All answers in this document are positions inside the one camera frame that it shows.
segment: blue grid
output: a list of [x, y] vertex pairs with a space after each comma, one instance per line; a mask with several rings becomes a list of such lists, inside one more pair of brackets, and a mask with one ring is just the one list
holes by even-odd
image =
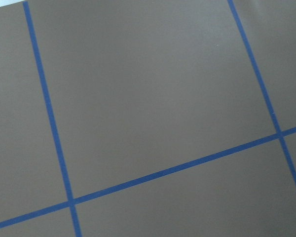
[[166, 176], [166, 175], [169, 175], [169, 174], [172, 174], [172, 173], [184, 170], [184, 169], [188, 169], [188, 168], [191, 168], [196, 165], [200, 165], [200, 164], [212, 161], [212, 160], [216, 160], [216, 159], [219, 159], [219, 158], [222, 158], [222, 157], [225, 157], [225, 156], [228, 156], [228, 155], [231, 155], [231, 154], [234, 154], [234, 153], [237, 153], [237, 152], [240, 152], [240, 151], [243, 151], [243, 150], [246, 150], [246, 149], [267, 143], [267, 142], [270, 142], [270, 141], [274, 141], [277, 139], [280, 141], [283, 153], [285, 155], [287, 164], [289, 166], [290, 172], [292, 174], [292, 177], [293, 177], [293, 180], [294, 180], [294, 183], [296, 186], [296, 169], [294, 167], [294, 163], [292, 161], [289, 149], [288, 149], [285, 139], [284, 139], [285, 136], [296, 133], [296, 127], [293, 127], [291, 129], [288, 129], [285, 131], [281, 130], [278, 119], [275, 115], [271, 100], [268, 96], [263, 78], [262, 78], [261, 73], [259, 71], [258, 64], [255, 60], [253, 51], [250, 47], [248, 38], [247, 38], [244, 28], [242, 26], [241, 20], [238, 16], [238, 13], [237, 13], [237, 10], [236, 10], [235, 5], [233, 3], [233, 0], [227, 0], [227, 1], [229, 4], [231, 13], [232, 13], [234, 20], [236, 22], [236, 25], [238, 27], [239, 33], [241, 35], [242, 41], [245, 45], [245, 48], [246, 48], [247, 54], [249, 56], [249, 59], [251, 61], [252, 67], [254, 69], [255, 75], [256, 75], [257, 80], [259, 82], [259, 86], [261, 88], [266, 106], [268, 108], [270, 117], [272, 119], [274, 128], [276, 130], [276, 133], [266, 136], [266, 137], [263, 137], [263, 138], [260, 138], [260, 139], [257, 139], [252, 142], [248, 142], [248, 143], [245, 143], [245, 144], [242, 144], [242, 145], [239, 145], [239, 146], [236, 146], [236, 147], [233, 147], [233, 148], [230, 148], [230, 149], [227, 149], [227, 150], [224, 150], [224, 151], [221, 151], [221, 152], [209, 155], [209, 156], [205, 156], [205, 157], [202, 157], [202, 158], [199, 158], [196, 160], [192, 160], [192, 161], [189, 161], [189, 162], [186, 162], [186, 163], [183, 163], [183, 164], [180, 164], [180, 165], [177, 165], [177, 166], [174, 166], [174, 167], [171, 167], [171, 168], [168, 168], [168, 169], [165, 169], [165, 170], [162, 170], [162, 171], [150, 174], [150, 175], [140, 177], [138, 179], [134, 179], [134, 180], [131, 180], [131, 181], [107, 188], [107, 189], [103, 189], [103, 190], [100, 190], [97, 192], [93, 192], [88, 195], [77, 197], [77, 198], [73, 197], [73, 193], [72, 193], [72, 189], [71, 189], [68, 171], [66, 168], [66, 163], [65, 163], [65, 159], [64, 159], [64, 155], [63, 155], [63, 151], [62, 151], [62, 147], [61, 147], [61, 142], [60, 142], [60, 138], [59, 138], [59, 134], [58, 134], [58, 130], [57, 130], [56, 120], [54, 117], [53, 108], [52, 108], [52, 104], [51, 104], [51, 100], [50, 100], [50, 96], [49, 96], [49, 92], [48, 92], [48, 87], [47, 87], [47, 83], [46, 83], [46, 79], [45, 79], [45, 75], [44, 75], [43, 65], [41, 62], [40, 54], [39, 54], [37, 39], [36, 39], [35, 31], [34, 31], [34, 26], [33, 26], [32, 18], [31, 18], [29, 5], [28, 5], [27, 1], [23, 2], [24, 13], [26, 16], [28, 29], [29, 29], [29, 33], [30, 33], [30, 38], [32, 41], [32, 47], [33, 47], [34, 56], [35, 56], [35, 60], [36, 60], [36, 64], [37, 64], [37, 70], [38, 70], [38, 74], [39, 74], [41, 88], [42, 88], [42, 92], [44, 95], [44, 100], [45, 100], [45, 105], [46, 105], [46, 109], [47, 109], [47, 113], [48, 113], [49, 123], [50, 123], [50, 127], [51, 127], [52, 134], [53, 134], [53, 139], [54, 139], [54, 144], [55, 144], [55, 148], [56, 148], [56, 152], [57, 152], [58, 162], [59, 162], [59, 166], [61, 169], [68, 201], [62, 202], [62, 203], [59, 203], [59, 204], [56, 204], [56, 205], [53, 205], [53, 206], [50, 206], [50, 207], [47, 207], [47, 208], [44, 208], [41, 210], [37, 210], [37, 211], [31, 212], [31, 213], [27, 213], [25, 215], [21, 215], [21, 216], [15, 217], [15, 218], [11, 218], [11, 219], [2, 221], [2, 222], [0, 222], [0, 229], [20, 223], [20, 222], [24, 222], [24, 221], [27, 221], [27, 220], [30, 220], [33, 218], [36, 218], [36, 217], [39, 217], [39, 216], [42, 216], [42, 215], [45, 215], [45, 214], [48, 214], [51, 212], [55, 212], [58, 210], [69, 208], [70, 212], [71, 212], [71, 216], [72, 216], [75, 235], [76, 235], [76, 237], [81, 237], [82, 234], [81, 234], [81, 229], [80, 229], [78, 215], [76, 212], [75, 205], [89, 201], [89, 200], [93, 200], [93, 199], [96, 199], [96, 198], [99, 198], [99, 197], [102, 197], [102, 196], [105, 196], [105, 195], [108, 195], [108, 194], [111, 194], [111, 193], [114, 193], [114, 192], [117, 192], [117, 191], [120, 191], [123, 189], [127, 189], [129, 187], [132, 187], [132, 186], [135, 186], [135, 185], [138, 185], [141, 183], [145, 183], [150, 180], [154, 180], [154, 179], [157, 179], [157, 178], [160, 178], [160, 177], [163, 177], [163, 176]]

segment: blue grid line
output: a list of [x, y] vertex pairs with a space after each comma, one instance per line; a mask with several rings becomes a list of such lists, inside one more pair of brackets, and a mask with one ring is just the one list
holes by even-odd
[[286, 142], [285, 142], [285, 139], [284, 139], [284, 134], [283, 134], [283, 132], [281, 130], [281, 127], [280, 127], [280, 124], [279, 124], [279, 122], [277, 120], [277, 117], [275, 115], [271, 100], [270, 100], [269, 95], [267, 93], [266, 86], [264, 84], [264, 81], [263, 81], [262, 75], [260, 73], [258, 64], [256, 62], [255, 56], [254, 56], [253, 51], [251, 49], [249, 40], [248, 40], [246, 32], [245, 32], [245, 30], [244, 30], [244, 28], [242, 26], [241, 20], [239, 18], [239, 15], [237, 13], [237, 10], [236, 10], [236, 7], [235, 7], [235, 5], [233, 3], [233, 0], [227, 0], [227, 1], [228, 1], [228, 4], [229, 4], [231, 13], [233, 15], [233, 18], [234, 18], [234, 20], [235, 20], [235, 22], [237, 24], [237, 27], [238, 27], [239, 33], [241, 35], [242, 41], [243, 41], [243, 43], [245, 45], [247, 54], [248, 54], [249, 59], [251, 61], [251, 65], [253, 67], [253, 70], [254, 70], [254, 72], [256, 74], [256, 77], [257, 77], [257, 80], [259, 82], [259, 85], [260, 85], [260, 88], [261, 88], [261, 91], [262, 91], [262, 94], [263, 94], [267, 109], [268, 109], [269, 114], [271, 116], [271, 119], [272, 119], [273, 125], [275, 127], [276, 133], [278, 134], [278, 139], [279, 139], [279, 141], [281, 143], [282, 150], [284, 152], [287, 164], [288, 164], [288, 166], [290, 168], [290, 171], [291, 171], [291, 174], [293, 176], [295, 186], [296, 186], [296, 169], [295, 169], [291, 154], [290, 154], [290, 152], [288, 150], [288, 147], [286, 145]]
[[52, 108], [52, 104], [51, 104], [51, 100], [50, 100], [50, 96], [49, 96], [49, 92], [48, 92], [47, 82], [45, 79], [43, 64], [42, 64], [42, 61], [40, 58], [40, 53], [39, 53], [39, 48], [38, 48], [37, 39], [36, 39], [36, 35], [35, 35], [34, 25], [32, 22], [31, 12], [30, 12], [29, 4], [27, 1], [23, 2], [23, 8], [24, 8], [24, 13], [26, 16], [28, 28], [29, 28], [29, 33], [30, 33], [33, 51], [34, 51], [37, 70], [38, 70], [38, 74], [39, 74], [40, 84], [41, 84], [41, 88], [43, 91], [44, 100], [45, 100], [46, 109], [47, 109], [48, 118], [49, 118], [49, 123], [50, 123], [51, 131], [53, 134], [53, 138], [54, 138], [58, 162], [59, 162], [59, 166], [60, 166], [61, 173], [63, 176], [67, 199], [69, 202], [69, 208], [70, 208], [70, 212], [71, 212], [71, 216], [72, 216], [72, 220], [73, 220], [75, 235], [77, 237], [81, 237], [82, 234], [81, 234], [80, 224], [79, 224], [79, 220], [78, 220], [78, 215], [76, 212], [76, 208], [74, 206], [73, 192], [72, 192], [70, 181], [69, 181], [65, 158], [64, 158], [64, 154], [63, 154], [61, 143], [60, 143], [56, 120], [55, 120], [55, 116], [54, 116], [54, 112], [53, 112], [53, 108]]
[[[293, 128], [288, 129], [286, 131], [283, 131], [284, 136], [288, 136], [288, 135], [291, 135], [294, 133], [296, 133], [296, 127], [293, 127]], [[257, 139], [255, 141], [242, 144], [237, 147], [233, 147], [233, 148], [230, 148], [230, 149], [227, 149], [227, 150], [224, 150], [224, 151], [221, 151], [221, 152], [218, 152], [218, 153], [206, 156], [206, 157], [202, 157], [202, 158], [199, 158], [199, 159], [187, 162], [187, 163], [183, 163], [181, 165], [177, 165], [177, 166], [174, 166], [174, 167], [171, 167], [171, 168], [168, 168], [168, 169], [165, 169], [165, 170], [162, 170], [162, 171], [150, 174], [150, 175], [143, 176], [138, 179], [134, 179], [134, 180], [131, 180], [131, 181], [107, 188], [107, 189], [103, 189], [103, 190], [100, 190], [100, 191], [97, 191], [97, 192], [94, 192], [94, 193], [91, 193], [88, 195], [84, 195], [84, 196], [75, 198], [74, 202], [75, 202], [75, 204], [87, 202], [87, 201], [90, 201], [90, 200], [93, 200], [93, 199], [96, 199], [96, 198], [99, 198], [99, 197], [102, 197], [102, 196], [105, 196], [105, 195], [108, 195], [108, 194], [111, 194], [111, 193], [114, 193], [114, 192], [117, 192], [117, 191], [120, 191], [123, 189], [133, 187], [133, 186], [141, 184], [141, 183], [151, 181], [153, 179], [157, 179], [157, 178], [169, 175], [171, 173], [179, 172], [181, 170], [188, 169], [193, 166], [197, 166], [197, 165], [207, 163], [209, 161], [219, 159], [219, 158], [222, 158], [222, 157], [225, 157], [225, 156], [228, 156], [228, 155], [240, 152], [240, 151], [244, 151], [246, 149], [249, 149], [249, 148], [252, 148], [255, 146], [259, 146], [264, 143], [274, 141], [276, 139], [278, 139], [277, 134], [266, 136], [266, 137]], [[22, 216], [11, 218], [11, 219], [0, 222], [0, 229], [20, 223], [20, 222], [24, 222], [24, 221], [27, 221], [27, 220], [30, 220], [33, 218], [36, 218], [36, 217], [39, 217], [39, 216], [42, 216], [42, 215], [45, 215], [45, 214], [48, 214], [51, 212], [58, 211], [58, 210], [64, 209], [69, 206], [70, 206], [69, 202], [62, 202], [62, 203], [54, 205], [54, 206], [50, 206], [50, 207], [47, 207], [47, 208], [44, 208], [44, 209], [41, 209], [38, 211], [34, 211], [34, 212], [31, 212], [31, 213], [28, 213], [28, 214], [25, 214]]]

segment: floor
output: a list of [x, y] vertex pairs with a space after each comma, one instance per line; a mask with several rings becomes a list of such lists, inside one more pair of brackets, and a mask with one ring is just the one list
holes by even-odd
[[296, 1], [0, 7], [0, 237], [296, 237]]

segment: blue tape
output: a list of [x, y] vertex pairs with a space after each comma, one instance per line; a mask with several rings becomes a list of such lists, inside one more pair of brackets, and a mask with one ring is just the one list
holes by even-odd
[[35, 60], [36, 60], [38, 75], [39, 75], [40, 84], [41, 84], [41, 88], [42, 88], [43, 95], [44, 95], [44, 100], [45, 100], [45, 104], [46, 104], [46, 109], [47, 109], [47, 113], [48, 113], [51, 131], [52, 131], [53, 138], [54, 138], [58, 162], [59, 162], [61, 173], [63, 176], [63, 181], [64, 181], [66, 194], [67, 194], [67, 198], [68, 198], [68, 202], [69, 202], [69, 207], [70, 207], [70, 211], [71, 211], [71, 215], [72, 215], [74, 231], [75, 231], [75, 234], [77, 237], [81, 237], [82, 236], [81, 229], [80, 229], [78, 216], [77, 216], [76, 209], [75, 209], [74, 202], [73, 202], [73, 200], [74, 200], [73, 192], [72, 192], [70, 181], [69, 181], [69, 176], [68, 176], [68, 172], [67, 172], [67, 168], [66, 168], [64, 154], [62, 151], [60, 138], [59, 138], [58, 130], [57, 130], [57, 125], [56, 125], [56, 120], [55, 120], [55, 116], [54, 116], [54, 112], [53, 112], [53, 108], [52, 108], [52, 104], [51, 104], [51, 100], [50, 100], [50, 96], [49, 96], [49, 92], [48, 92], [47, 82], [45, 79], [43, 64], [42, 64], [42, 61], [40, 58], [40, 53], [39, 53], [39, 49], [38, 49], [38, 44], [37, 44], [37, 39], [36, 39], [35, 31], [34, 31], [30, 8], [29, 8], [29, 4], [27, 1], [23, 2], [23, 8], [24, 8], [26, 21], [28, 24], [29, 33], [30, 33], [30, 37], [31, 37], [31, 41], [32, 41], [32, 47], [33, 47], [34, 56], [35, 56]]
[[242, 26], [242, 23], [240, 21], [240, 18], [239, 18], [239, 15], [237, 13], [236, 7], [235, 7], [235, 5], [233, 3], [233, 0], [227, 0], [227, 1], [228, 1], [230, 10], [232, 12], [232, 15], [233, 15], [233, 17], [235, 19], [235, 22], [237, 24], [237, 27], [238, 27], [238, 30], [240, 32], [242, 41], [243, 41], [243, 43], [244, 43], [244, 45], [246, 47], [247, 54], [248, 54], [249, 59], [251, 61], [251, 65], [252, 65], [253, 70], [254, 70], [254, 72], [256, 74], [256, 77], [258, 79], [258, 82], [259, 82], [259, 85], [260, 85], [260, 88], [261, 88], [261, 91], [262, 91], [262, 94], [263, 94], [267, 109], [268, 109], [269, 114], [271, 116], [271, 119], [272, 119], [273, 125], [275, 127], [276, 133], [278, 134], [278, 139], [280, 140], [281, 147], [283, 149], [287, 164], [288, 164], [288, 166], [290, 168], [290, 171], [291, 171], [291, 174], [293, 176], [295, 186], [296, 186], [296, 169], [295, 169], [291, 154], [290, 154], [290, 152], [288, 150], [288, 147], [286, 145], [286, 142], [284, 140], [283, 132], [282, 132], [282, 130], [280, 128], [280, 125], [279, 125], [279, 122], [278, 122], [278, 120], [276, 118], [276, 115], [275, 115], [271, 100], [270, 100], [270, 98], [268, 96], [268, 93], [267, 93], [267, 90], [266, 90], [262, 75], [261, 75], [259, 67], [258, 67], [258, 64], [257, 64], [256, 59], [254, 57], [253, 51], [252, 51], [251, 46], [249, 44], [249, 40], [248, 40], [248, 38], [246, 36], [246, 33], [245, 33], [245, 30], [244, 30], [244, 28]]
[[[291, 135], [294, 133], [296, 133], [296, 127], [291, 128], [286, 131], [283, 131], [283, 134], [287, 134], [287, 135]], [[270, 136], [267, 136], [267, 137], [264, 137], [261, 139], [257, 139], [255, 141], [252, 141], [252, 142], [249, 142], [249, 143], [246, 143], [246, 144], [234, 147], [234, 148], [230, 148], [230, 149], [227, 149], [222, 152], [218, 152], [218, 153], [215, 153], [215, 154], [203, 157], [203, 158], [199, 158], [199, 159], [196, 159], [196, 160], [193, 160], [193, 161], [190, 161], [190, 162], [187, 162], [187, 163], [184, 163], [184, 164], [172, 167], [172, 168], [168, 168], [168, 169], [165, 169], [165, 170], [162, 170], [162, 171], [159, 171], [159, 172], [156, 172], [156, 173], [153, 173], [153, 174], [150, 174], [150, 175], [147, 175], [147, 176], [135, 179], [135, 180], [125, 182], [123, 184], [119, 184], [119, 185], [116, 185], [116, 186], [113, 186], [113, 187], [110, 187], [107, 189], [103, 189], [103, 190], [100, 190], [100, 191], [97, 191], [97, 192], [94, 192], [94, 193], [91, 193], [91, 194], [88, 194], [85, 196], [78, 197], [78, 198], [74, 199], [74, 203], [79, 204], [82, 202], [93, 200], [93, 199], [96, 199], [96, 198], [99, 198], [99, 197], [102, 197], [102, 196], [105, 196], [105, 195], [108, 195], [111, 193], [115, 193], [115, 192], [123, 190], [123, 189], [130, 188], [130, 187], [138, 185], [138, 184], [148, 182], [153, 179], [157, 179], [157, 178], [166, 176], [166, 175], [174, 173], [174, 172], [188, 169], [190, 167], [193, 167], [193, 166], [196, 166], [199, 164], [203, 164], [203, 163], [209, 162], [211, 160], [219, 159], [219, 158], [231, 155], [236, 152], [244, 151], [246, 149], [249, 149], [249, 148], [270, 142], [270, 141], [274, 141], [276, 139], [278, 139], [277, 134], [273, 134], [273, 135], [270, 135]], [[45, 214], [48, 214], [48, 213], [51, 213], [54, 211], [58, 211], [58, 210], [64, 209], [69, 206], [70, 206], [69, 202], [63, 202], [63, 203], [60, 203], [60, 204], [57, 204], [57, 205], [54, 205], [51, 207], [44, 208], [42, 210], [34, 211], [29, 214], [25, 214], [22, 216], [18, 216], [18, 217], [0, 222], [0, 229], [10, 226], [10, 225], [14, 225], [14, 224], [23, 222], [23, 221], [33, 219], [33, 218], [36, 218], [36, 217], [39, 217], [39, 216], [42, 216], [42, 215], [45, 215]]]

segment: blue line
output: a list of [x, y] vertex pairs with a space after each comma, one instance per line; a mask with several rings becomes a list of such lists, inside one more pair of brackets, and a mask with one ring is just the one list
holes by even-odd
[[28, 23], [29, 33], [30, 33], [30, 37], [31, 37], [31, 41], [32, 41], [32, 47], [33, 47], [37, 70], [38, 70], [39, 79], [40, 79], [40, 84], [41, 84], [41, 88], [42, 88], [44, 99], [45, 99], [46, 109], [47, 109], [47, 113], [48, 113], [51, 131], [52, 131], [53, 138], [54, 138], [57, 157], [58, 157], [58, 161], [59, 161], [59, 165], [60, 165], [60, 169], [61, 169], [61, 173], [63, 176], [63, 181], [64, 181], [66, 193], [67, 193], [67, 198], [68, 198], [69, 207], [70, 207], [73, 225], [74, 225], [74, 231], [75, 231], [75, 234], [77, 237], [81, 237], [82, 234], [81, 234], [81, 229], [80, 229], [80, 225], [79, 225], [78, 215], [76, 213], [76, 209], [75, 209], [74, 202], [73, 202], [73, 200], [74, 200], [73, 192], [72, 192], [70, 181], [69, 181], [69, 176], [68, 176], [68, 172], [67, 172], [67, 168], [66, 168], [64, 154], [62, 151], [60, 138], [59, 138], [58, 130], [57, 130], [57, 125], [56, 125], [56, 120], [54, 117], [54, 112], [53, 112], [53, 108], [52, 108], [52, 104], [51, 104], [51, 100], [50, 100], [50, 96], [49, 96], [49, 92], [48, 92], [47, 82], [45, 79], [45, 73], [43, 70], [43, 64], [42, 64], [42, 61], [40, 58], [40, 53], [39, 53], [37, 39], [36, 39], [36, 35], [35, 35], [35, 30], [34, 30], [34, 25], [32, 22], [30, 8], [29, 8], [29, 4], [27, 1], [23, 2], [23, 8], [24, 8], [26, 20]]
[[275, 115], [271, 100], [270, 100], [270, 98], [268, 96], [268, 93], [267, 93], [263, 78], [261, 76], [261, 73], [260, 73], [260, 70], [259, 70], [259, 67], [258, 67], [258, 64], [257, 64], [256, 59], [254, 57], [253, 51], [252, 51], [252, 49], [250, 47], [249, 40], [248, 40], [248, 38], [246, 36], [246, 33], [245, 33], [245, 30], [244, 30], [244, 28], [242, 26], [242, 23], [240, 21], [240, 18], [239, 18], [239, 15], [237, 13], [236, 7], [235, 7], [235, 5], [233, 3], [233, 0], [227, 0], [227, 1], [228, 1], [230, 10], [232, 12], [232, 15], [233, 15], [233, 17], [235, 19], [235, 22], [237, 24], [237, 27], [238, 27], [238, 30], [240, 32], [242, 41], [243, 41], [243, 43], [244, 43], [244, 45], [246, 47], [247, 54], [248, 54], [248, 56], [250, 58], [251, 65], [252, 65], [253, 70], [254, 70], [254, 72], [256, 74], [256, 77], [258, 79], [258, 82], [259, 82], [259, 85], [260, 85], [260, 88], [261, 88], [261, 91], [262, 91], [262, 94], [263, 94], [267, 109], [268, 109], [268, 111], [270, 113], [270, 116], [272, 118], [272, 122], [273, 122], [273, 125], [275, 127], [276, 133], [278, 134], [278, 139], [280, 140], [283, 152], [285, 154], [287, 164], [288, 164], [288, 166], [290, 168], [291, 174], [293, 176], [293, 179], [294, 179], [294, 182], [295, 182], [295, 185], [296, 185], [296, 169], [294, 167], [294, 163], [293, 163], [293, 160], [291, 158], [290, 152], [289, 152], [289, 150], [287, 148], [286, 142], [284, 140], [284, 136], [283, 136], [283, 133], [281, 131], [279, 122], [278, 122], [278, 120], [276, 118], [276, 115]]
[[215, 153], [215, 154], [203, 157], [203, 158], [192, 160], [192, 161], [189, 161], [189, 162], [186, 162], [186, 163], [183, 163], [183, 164], [180, 164], [180, 165], [177, 165], [177, 166], [174, 166], [174, 167], [171, 167], [171, 168], [168, 168], [168, 169], [165, 169], [165, 170], [153, 173], [153, 174], [146, 175], [146, 176], [138, 178], [138, 179], [128, 181], [126, 183], [122, 183], [122, 184], [119, 184], [119, 185], [116, 185], [116, 186], [113, 186], [113, 187], [110, 187], [110, 188], [107, 188], [107, 189], [103, 189], [103, 190], [100, 190], [100, 191], [97, 191], [97, 192], [94, 192], [94, 193], [91, 193], [91, 194], [88, 194], [88, 195], [77, 197], [75, 199], [75, 203], [79, 204], [79, 203], [86, 202], [86, 201], [89, 201], [89, 200], [92, 200], [92, 199], [95, 199], [95, 198], [99, 198], [99, 197], [102, 197], [102, 196], [105, 196], [105, 195], [108, 195], [108, 194], [111, 194], [111, 193], [115, 193], [117, 191], [127, 189], [129, 187], [132, 187], [132, 186], [135, 186], [135, 185], [138, 185], [138, 184], [142, 184], [142, 183], [148, 182], [150, 180], [154, 180], [154, 179], [157, 179], [157, 178], [160, 178], [160, 177], [163, 177], [163, 176], [166, 176], [166, 175], [169, 175], [169, 174], [181, 171], [181, 170], [185, 170], [185, 169], [194, 167], [196, 165], [200, 165], [200, 164], [212, 161], [212, 160], [216, 160], [216, 159], [219, 159], [219, 158], [222, 158], [222, 157], [225, 157], [225, 156], [228, 156], [228, 155], [231, 155], [231, 154], [246, 150], [248, 148], [252, 148], [252, 147], [261, 145], [263, 143], [267, 143], [267, 142], [276, 140], [277, 138], [278, 138], [277, 134], [270, 135], [270, 136], [267, 136], [267, 137], [263, 137], [263, 138], [255, 140], [255, 141], [252, 141], [252, 142], [245, 143], [245, 144], [242, 144], [242, 145], [237, 146], [237, 147], [227, 149], [227, 150], [222, 151], [222, 152], [218, 152], [218, 153]]
[[31, 213], [22, 215], [22, 216], [18, 216], [18, 217], [14, 217], [12, 219], [6, 220], [6, 221], [2, 221], [0, 222], [0, 229], [4, 228], [4, 227], [8, 227], [23, 221], [27, 221], [42, 215], [46, 215], [48, 213], [54, 212], [54, 211], [59, 211], [61, 209], [67, 208], [69, 207], [69, 203], [68, 202], [62, 202], [59, 203], [57, 205], [53, 205], [38, 211], [33, 211]]
[[[294, 133], [296, 133], [296, 127], [288, 129], [286, 131], [283, 131], [283, 134], [286, 134], [286, 135], [291, 135], [291, 134], [294, 134]], [[148, 182], [148, 181], [153, 180], [153, 179], [163, 177], [165, 175], [168, 175], [168, 174], [171, 174], [171, 173], [174, 173], [174, 172], [181, 171], [183, 169], [187, 169], [189, 167], [193, 167], [193, 166], [196, 166], [196, 165], [199, 165], [199, 164], [203, 164], [203, 163], [209, 162], [211, 160], [215, 160], [215, 159], [218, 159], [218, 158], [222, 158], [224, 156], [231, 155], [231, 154], [236, 153], [236, 152], [244, 151], [244, 150], [249, 149], [251, 147], [255, 147], [255, 146], [270, 142], [270, 141], [274, 141], [277, 138], [278, 138], [277, 134], [273, 134], [273, 135], [270, 135], [270, 136], [255, 140], [253, 142], [249, 142], [249, 143], [246, 143], [246, 144], [243, 144], [243, 145], [240, 145], [240, 146], [237, 146], [237, 147], [234, 147], [234, 148], [231, 148], [231, 149], [228, 149], [228, 150], [216, 153], [216, 154], [212, 154], [212, 155], [207, 156], [207, 157], [203, 157], [203, 158], [200, 158], [200, 159], [197, 159], [197, 160], [194, 160], [194, 161], [190, 161], [190, 162], [184, 163], [182, 165], [178, 165], [178, 166], [175, 166], [175, 167], [172, 167], [172, 168], [169, 168], [169, 169], [165, 169], [165, 170], [162, 170], [160, 172], [157, 172], [157, 173], [154, 173], [154, 174], [151, 174], [151, 175], [147, 175], [147, 176], [144, 176], [144, 177], [132, 180], [132, 181], [128, 181], [126, 183], [119, 184], [119, 185], [116, 185], [116, 186], [113, 186], [113, 187], [110, 187], [110, 188], [107, 188], [107, 189], [104, 189], [104, 190], [100, 190], [100, 191], [97, 191], [97, 192], [94, 192], [94, 193], [91, 193], [91, 194], [88, 194], [88, 195], [85, 195], [85, 196], [82, 196], [82, 197], [78, 197], [78, 198], [74, 199], [74, 202], [76, 204], [79, 204], [79, 203], [86, 202], [86, 201], [89, 201], [89, 200], [92, 200], [92, 199], [95, 199], [95, 198], [99, 198], [99, 197], [102, 197], [102, 196], [105, 196], [105, 195], [108, 195], [108, 194], [111, 194], [111, 193], [114, 193], [114, 192], [117, 192], [117, 191], [120, 191], [120, 190], [123, 190], [123, 189], [126, 189], [126, 188], [130, 188], [132, 186], [135, 186], [135, 185], [138, 185], [138, 184], [141, 184], [141, 183]], [[60, 203], [60, 204], [57, 204], [57, 205], [54, 205], [54, 206], [51, 206], [51, 207], [44, 208], [42, 210], [38, 210], [38, 211], [35, 211], [35, 212], [31, 212], [29, 214], [18, 216], [18, 217], [15, 217], [15, 218], [0, 222], [0, 229], [4, 228], [4, 227], [7, 227], [7, 226], [10, 226], [10, 225], [14, 225], [14, 224], [26, 221], [26, 220], [30, 220], [30, 219], [42, 216], [42, 215], [45, 215], [45, 214], [48, 214], [50, 212], [58, 211], [58, 210], [61, 210], [63, 208], [66, 208], [66, 207], [69, 207], [69, 202], [63, 202], [63, 203]]]

